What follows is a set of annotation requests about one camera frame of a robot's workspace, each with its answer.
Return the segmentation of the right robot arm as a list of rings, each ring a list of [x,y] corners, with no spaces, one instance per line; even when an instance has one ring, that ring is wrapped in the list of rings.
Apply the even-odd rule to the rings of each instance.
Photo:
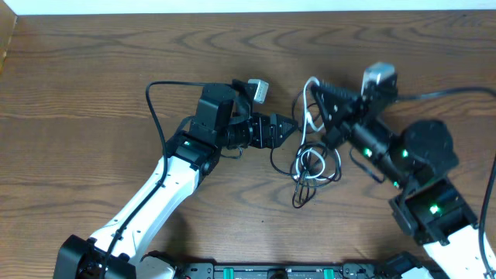
[[[356,93],[313,78],[310,91],[326,130],[323,141],[330,149],[349,143],[401,190],[389,201],[397,224],[447,277],[493,278],[495,254],[485,225],[495,175],[475,215],[448,178],[459,160],[444,122],[419,120],[395,133],[379,120],[388,106],[402,100],[396,80],[392,74],[368,81]]]

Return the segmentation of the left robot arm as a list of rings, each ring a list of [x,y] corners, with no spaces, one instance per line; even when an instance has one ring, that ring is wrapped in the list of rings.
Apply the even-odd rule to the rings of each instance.
[[[176,267],[147,247],[171,213],[216,167],[222,150],[278,148],[295,120],[263,115],[265,81],[201,83],[196,113],[174,135],[160,137],[162,157],[147,182],[123,209],[88,239],[70,236],[57,254],[55,278],[172,278]]]

